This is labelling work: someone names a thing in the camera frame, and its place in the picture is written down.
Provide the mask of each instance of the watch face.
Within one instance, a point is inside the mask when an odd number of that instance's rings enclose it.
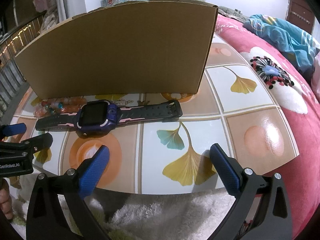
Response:
[[[81,109],[79,126],[101,125],[106,121],[107,102],[87,104]]]

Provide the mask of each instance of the patterned tablecloth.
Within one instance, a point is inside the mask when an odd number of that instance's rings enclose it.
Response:
[[[102,145],[110,161],[98,187],[142,194],[181,194],[223,187],[208,156],[219,143],[243,167],[264,174],[299,155],[289,124],[276,100],[251,66],[215,35],[199,92],[191,94],[114,94],[85,96],[87,101],[108,99],[127,106],[178,99],[183,116],[178,122],[138,123],[118,127],[103,137],[80,138],[75,131],[46,131],[53,144],[36,154],[34,164],[63,174],[91,157]],[[11,124],[24,122],[20,141],[36,136],[35,104],[30,88]]]

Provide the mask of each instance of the smartwatch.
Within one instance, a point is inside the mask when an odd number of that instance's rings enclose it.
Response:
[[[108,100],[97,100],[82,106],[77,113],[54,114],[36,122],[36,130],[53,127],[73,127],[84,135],[108,133],[117,125],[129,122],[158,121],[170,122],[182,116],[178,100],[157,105],[118,107]]]

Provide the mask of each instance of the cardboard box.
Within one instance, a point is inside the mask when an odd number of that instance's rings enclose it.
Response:
[[[16,63],[40,98],[197,93],[218,7],[193,0],[126,2],[70,18]]]

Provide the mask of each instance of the brown door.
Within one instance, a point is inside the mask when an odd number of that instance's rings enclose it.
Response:
[[[290,0],[286,20],[311,34],[315,15],[305,0]]]

